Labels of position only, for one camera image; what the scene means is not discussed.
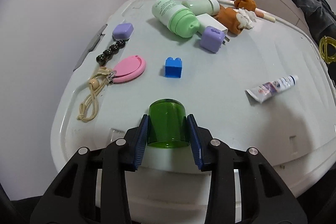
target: metal clip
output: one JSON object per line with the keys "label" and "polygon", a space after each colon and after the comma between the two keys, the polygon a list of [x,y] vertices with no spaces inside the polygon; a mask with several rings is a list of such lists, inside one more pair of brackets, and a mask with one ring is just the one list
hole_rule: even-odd
{"label": "metal clip", "polygon": [[113,70],[108,76],[106,76],[107,84],[108,85],[112,85],[113,84],[113,79],[114,79],[116,73],[117,72],[115,70]]}

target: white tube cap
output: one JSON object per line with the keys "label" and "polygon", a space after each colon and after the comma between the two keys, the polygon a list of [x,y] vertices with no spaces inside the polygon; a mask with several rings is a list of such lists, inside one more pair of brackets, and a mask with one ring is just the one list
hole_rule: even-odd
{"label": "white tube cap", "polygon": [[273,22],[273,23],[275,23],[275,21],[276,21],[274,17],[269,16],[269,15],[267,15],[267,14],[264,14],[264,19],[265,19],[265,20],[268,20],[268,21],[270,21],[270,22]]}
{"label": "white tube cap", "polygon": [[211,3],[211,6],[213,8],[213,13],[211,14],[212,16],[215,16],[219,13],[220,7],[219,7],[219,3],[217,0],[209,0]]}
{"label": "white tube cap", "polygon": [[296,84],[296,82],[298,81],[299,77],[297,75],[291,75],[291,77],[293,77],[294,83]]}

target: toothpaste tube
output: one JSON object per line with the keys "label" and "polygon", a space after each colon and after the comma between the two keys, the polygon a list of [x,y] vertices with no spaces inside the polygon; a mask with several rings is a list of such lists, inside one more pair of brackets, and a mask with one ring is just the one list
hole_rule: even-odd
{"label": "toothpaste tube", "polygon": [[297,75],[289,75],[246,91],[261,104],[275,94],[288,90],[296,84],[297,80]]}

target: white plastic storage box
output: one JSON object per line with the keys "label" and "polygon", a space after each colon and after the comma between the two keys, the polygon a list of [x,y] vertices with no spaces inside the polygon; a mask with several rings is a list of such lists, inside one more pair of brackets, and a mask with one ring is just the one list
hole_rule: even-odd
{"label": "white plastic storage box", "polygon": [[[83,54],[51,131],[57,170],[78,148],[106,147],[138,126],[152,102],[171,98],[184,105],[187,115],[194,114],[199,126],[231,148],[258,148],[295,196],[317,182],[336,161],[336,106],[335,88],[314,42],[278,17],[276,23],[257,19],[253,29],[229,35],[230,42],[211,54],[200,48],[199,34],[178,37],[154,18],[154,1],[126,2],[98,34],[97,46],[93,41]],[[232,1],[218,1],[233,6]],[[132,23],[134,32],[106,66],[113,68],[128,56],[140,55],[147,68],[130,82],[106,86],[98,96],[97,117],[88,123],[78,121],[79,104],[88,95],[87,81],[98,68],[96,56],[113,43],[112,31],[122,22]],[[180,79],[164,77],[168,57],[181,58]],[[295,87],[263,104],[245,93],[287,75],[298,75]],[[126,174],[132,219],[204,223],[210,176],[198,171],[190,147],[147,147],[139,171]],[[238,182],[236,179],[236,221],[241,218]],[[97,190],[99,205],[99,183]]]}

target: light green tube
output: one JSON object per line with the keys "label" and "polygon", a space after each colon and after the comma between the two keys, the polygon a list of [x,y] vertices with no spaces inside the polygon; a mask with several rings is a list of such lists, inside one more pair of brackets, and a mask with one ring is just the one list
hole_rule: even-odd
{"label": "light green tube", "polygon": [[184,0],[182,1],[182,5],[186,6],[196,16],[203,14],[214,16],[220,11],[217,0]]}
{"label": "light green tube", "polygon": [[200,27],[193,12],[174,0],[157,0],[152,6],[152,14],[171,32],[184,38],[192,37]]}

